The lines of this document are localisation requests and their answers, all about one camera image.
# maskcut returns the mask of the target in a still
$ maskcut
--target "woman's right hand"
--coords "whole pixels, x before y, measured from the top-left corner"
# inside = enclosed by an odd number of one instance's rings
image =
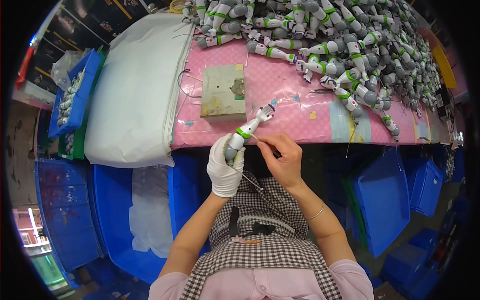
[[[285,132],[258,136],[257,146],[273,177],[287,191],[303,183],[300,176],[302,149]],[[276,148],[282,155],[276,158],[273,150]]]

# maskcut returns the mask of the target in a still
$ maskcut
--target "checkered apron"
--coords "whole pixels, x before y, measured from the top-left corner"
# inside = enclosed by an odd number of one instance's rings
[[[306,240],[308,224],[297,201],[274,178],[258,182],[248,171],[244,174],[264,190],[242,178],[237,195],[220,210],[210,231],[212,251],[198,259],[180,299],[199,299],[206,278],[218,270],[269,267],[311,269],[327,299],[342,299],[320,250]],[[240,210],[240,235],[250,232],[255,221],[274,225],[275,230],[269,235],[244,238],[246,241],[260,240],[261,243],[246,245],[232,242],[228,225],[233,206]]]

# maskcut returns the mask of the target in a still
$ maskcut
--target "table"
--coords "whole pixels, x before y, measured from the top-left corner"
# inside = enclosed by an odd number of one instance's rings
[[[353,133],[353,120],[345,106],[333,93],[314,94],[314,88],[322,88],[319,74],[314,74],[308,84],[302,72],[294,65],[280,59],[269,59],[258,54],[249,54],[245,40],[233,40],[221,46],[200,49],[193,41],[185,68],[191,76],[202,79],[205,67],[243,63],[245,75],[245,102],[247,119],[251,120],[259,107],[272,103],[276,107],[273,119],[260,124],[256,135],[284,131],[297,143],[369,143],[383,145],[413,145],[424,143],[450,144],[446,122],[437,112],[419,105],[421,118],[400,102],[399,96],[392,99],[387,113],[400,128],[398,143],[395,143],[381,119],[367,107],[360,124]],[[201,96],[202,82],[187,76],[181,80],[182,89],[192,96]],[[201,99],[191,98],[180,91],[177,114],[172,135],[172,150],[183,147],[211,146],[227,132],[235,132],[242,122],[209,124],[200,118]]]

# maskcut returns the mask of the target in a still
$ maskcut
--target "white glove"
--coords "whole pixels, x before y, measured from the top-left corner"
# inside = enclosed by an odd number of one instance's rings
[[[225,149],[232,137],[229,133],[219,138],[212,148],[208,158],[207,173],[212,180],[212,192],[218,197],[231,198],[237,193],[242,175],[229,167],[225,162]],[[233,159],[233,167],[243,173],[243,154],[245,147],[242,147]]]

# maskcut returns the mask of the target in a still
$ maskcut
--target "bracelet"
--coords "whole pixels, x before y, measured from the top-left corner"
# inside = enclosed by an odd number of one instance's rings
[[[322,209],[321,209],[316,215],[314,215],[314,216],[312,216],[312,217],[310,217],[310,218],[307,218],[307,217],[305,217],[305,216],[303,216],[303,217],[304,217],[306,220],[311,220],[311,219],[313,219],[313,218],[318,217],[318,215],[321,214],[322,211],[324,211],[324,208],[325,208],[325,202],[324,202],[323,200],[322,200],[322,202],[324,203],[324,204],[322,205]]]

